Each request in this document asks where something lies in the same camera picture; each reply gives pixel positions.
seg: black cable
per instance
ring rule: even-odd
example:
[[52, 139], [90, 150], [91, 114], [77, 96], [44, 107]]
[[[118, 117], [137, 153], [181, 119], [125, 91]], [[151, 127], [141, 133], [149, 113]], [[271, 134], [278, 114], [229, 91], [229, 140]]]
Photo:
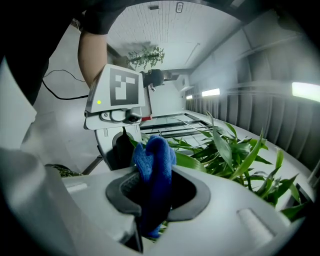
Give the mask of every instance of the black cable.
[[45, 83], [45, 81], [42, 79], [42, 83], [43, 83], [43, 85], [45, 86], [45, 88], [47, 88], [48, 89], [48, 91], [50, 92], [50, 93], [52, 93], [52, 95], [54, 96], [54, 97], [56, 97], [57, 99], [59, 99], [59, 100], [64, 100], [64, 101], [70, 101], [70, 100], [77, 100], [77, 99], [83, 99], [83, 98], [87, 98], [88, 97], [88, 95], [84, 95], [84, 96], [79, 96], [79, 97], [74, 97], [74, 98], [60, 98], [59, 96], [57, 96], [52, 90], [50, 90], [49, 88], [48, 88], [48, 86], [46, 85], [46, 83]]
[[44, 78], [47, 77], [47, 76], [49, 76], [52, 72], [57, 72], [57, 71], [65, 71], [65, 72], [69, 73], [71, 76], [73, 76], [73, 78], [74, 78], [75, 80], [78, 80], [78, 81], [80, 81], [80, 82], [85, 82], [84, 80], [80, 80], [80, 79], [75, 78], [75, 76], [74, 76], [73, 74], [71, 74], [69, 71], [67, 71], [67, 70], [65, 70], [65, 69], [52, 70], [52, 71], [50, 71], [48, 74], [46, 74], [46, 75], [44, 76]]

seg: person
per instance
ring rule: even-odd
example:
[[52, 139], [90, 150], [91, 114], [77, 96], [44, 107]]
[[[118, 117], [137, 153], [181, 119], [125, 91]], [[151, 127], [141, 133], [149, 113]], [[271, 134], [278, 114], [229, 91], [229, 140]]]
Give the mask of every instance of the person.
[[141, 71], [143, 77], [143, 88], [150, 86], [152, 91], [155, 91], [155, 87], [161, 86], [165, 79], [172, 78], [171, 72], [163, 72], [160, 69], [151, 69], [148, 73]]
[[4, 56], [22, 92], [33, 105], [49, 58], [76, 15], [85, 11], [78, 43], [78, 64], [90, 87], [107, 64], [111, 25], [134, 0], [8, 1], [2, 9]]

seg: blue cloth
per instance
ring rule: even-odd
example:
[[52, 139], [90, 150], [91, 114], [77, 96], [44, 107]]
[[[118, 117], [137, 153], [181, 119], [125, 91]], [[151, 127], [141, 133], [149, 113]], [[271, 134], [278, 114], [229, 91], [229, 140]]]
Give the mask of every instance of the blue cloth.
[[158, 238], [160, 224], [167, 218], [172, 204], [171, 166], [177, 163], [176, 154], [164, 138], [152, 135], [145, 149], [141, 143], [136, 146], [133, 161], [144, 184], [141, 234]]

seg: person's arm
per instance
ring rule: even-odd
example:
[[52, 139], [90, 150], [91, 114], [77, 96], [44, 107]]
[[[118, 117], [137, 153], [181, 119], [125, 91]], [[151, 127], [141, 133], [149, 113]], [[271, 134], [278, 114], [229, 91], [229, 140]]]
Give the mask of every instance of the person's arm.
[[78, 63], [83, 78], [90, 87], [99, 71], [107, 64], [107, 35], [82, 31]]

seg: exit sign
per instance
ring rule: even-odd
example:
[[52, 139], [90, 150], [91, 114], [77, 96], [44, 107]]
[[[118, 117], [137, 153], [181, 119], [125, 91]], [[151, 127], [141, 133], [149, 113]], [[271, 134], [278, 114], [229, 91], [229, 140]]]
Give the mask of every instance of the exit sign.
[[182, 8], [184, 7], [184, 3], [183, 2], [177, 2], [176, 3], [176, 8], [175, 11], [180, 14], [182, 13]]

